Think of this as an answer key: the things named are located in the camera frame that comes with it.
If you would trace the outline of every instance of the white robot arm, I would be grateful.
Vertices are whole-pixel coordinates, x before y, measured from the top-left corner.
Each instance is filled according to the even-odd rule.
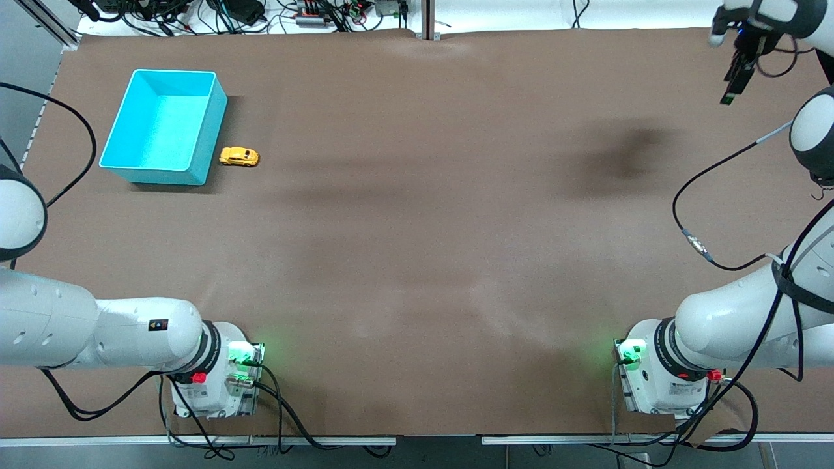
[[[710,44],[720,45],[732,27],[740,30],[740,37],[751,36],[746,42],[736,39],[736,55],[725,78],[730,82],[725,104],[746,86],[750,76],[744,77],[745,71],[751,74],[755,60],[769,52],[768,47],[772,50],[783,33],[834,53],[831,0],[725,0],[713,19]],[[734,87],[734,82],[741,84]],[[812,180],[834,185],[834,87],[823,89],[800,108],[791,126],[790,145]],[[674,317],[635,325],[617,346],[621,360],[636,359],[625,367],[623,380],[629,409],[687,419],[704,401],[709,371],[739,368],[747,360],[777,291],[782,292],[782,300],[750,366],[797,366],[794,301],[804,332],[803,365],[834,366],[832,227],[834,214],[828,212],[802,240],[791,265],[792,281],[784,278],[774,260],[729,285],[689,296]],[[791,248],[785,249],[785,255]]]
[[[40,193],[0,166],[0,261],[33,249],[47,225]],[[186,300],[96,300],[84,288],[0,267],[0,365],[42,369],[144,366],[170,376],[176,411],[254,412],[263,345],[225,322],[202,320]]]

